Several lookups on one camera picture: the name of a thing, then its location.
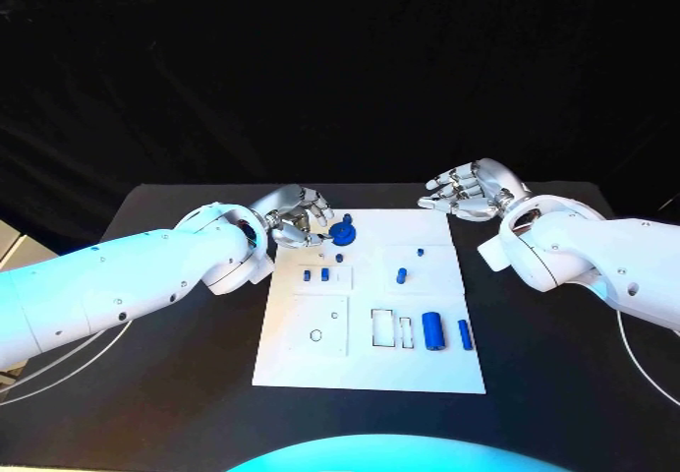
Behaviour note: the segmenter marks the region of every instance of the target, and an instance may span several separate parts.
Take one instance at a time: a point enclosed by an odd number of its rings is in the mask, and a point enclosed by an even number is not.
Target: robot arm
[[[511,266],[541,291],[576,283],[615,310],[680,329],[680,227],[606,220],[574,200],[533,196],[491,159],[445,172],[426,188],[438,185],[445,187],[417,201],[422,207],[471,221],[501,217],[497,236],[478,247],[492,270]]]
[[[178,302],[198,281],[211,293],[257,283],[273,270],[268,232],[286,247],[330,236],[308,232],[332,217],[315,191],[289,185],[252,208],[201,206],[177,223],[0,273],[0,367]]]

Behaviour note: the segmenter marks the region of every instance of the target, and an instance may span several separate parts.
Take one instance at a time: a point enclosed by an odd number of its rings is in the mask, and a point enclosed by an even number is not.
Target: white foam board
[[[426,209],[340,209],[330,224],[345,212],[357,229],[351,245],[278,248],[252,384],[485,393],[476,352],[464,350],[458,331],[458,320],[466,320],[469,331],[472,326],[446,216]],[[396,283],[400,267],[403,284]],[[371,310],[391,310],[393,347],[373,345]],[[440,351],[425,348],[426,312],[440,314]],[[402,347],[400,318],[410,319],[412,348]],[[319,340],[311,339],[317,330]]]

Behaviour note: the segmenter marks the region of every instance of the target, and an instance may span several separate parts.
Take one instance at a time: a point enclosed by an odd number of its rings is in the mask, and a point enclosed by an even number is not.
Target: blue block
[[[469,328],[465,320],[458,320],[458,329],[461,330],[461,340],[464,342],[464,350],[471,351]]]
[[[406,281],[406,269],[402,267],[399,273],[396,274],[396,283],[403,283]]]
[[[446,347],[443,341],[442,317],[436,312],[422,314],[422,331],[427,351],[440,351]]]

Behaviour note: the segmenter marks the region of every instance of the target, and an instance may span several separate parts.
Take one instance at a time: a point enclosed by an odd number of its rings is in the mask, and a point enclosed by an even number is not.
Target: black tabletop
[[[246,205],[275,187],[139,186],[103,239],[172,227],[206,203]],[[416,184],[309,187],[341,208],[410,208],[423,194]],[[610,214],[590,184],[531,188]],[[487,444],[573,470],[675,468],[680,409],[635,369],[615,313],[582,287],[540,293],[511,269],[488,269],[475,247],[497,224],[449,218],[487,395],[252,386],[269,277],[219,297],[200,284],[134,321],[70,380],[0,407],[0,463],[214,471],[295,443],[384,433]],[[680,394],[680,339],[625,318],[639,361]],[[14,396],[63,376],[116,331]]]

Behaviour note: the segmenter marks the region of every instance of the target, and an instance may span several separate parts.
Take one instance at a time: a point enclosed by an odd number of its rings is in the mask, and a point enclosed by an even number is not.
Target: black backdrop
[[[139,183],[413,182],[488,156],[619,213],[677,193],[675,17],[642,2],[0,12],[0,216],[59,252]]]

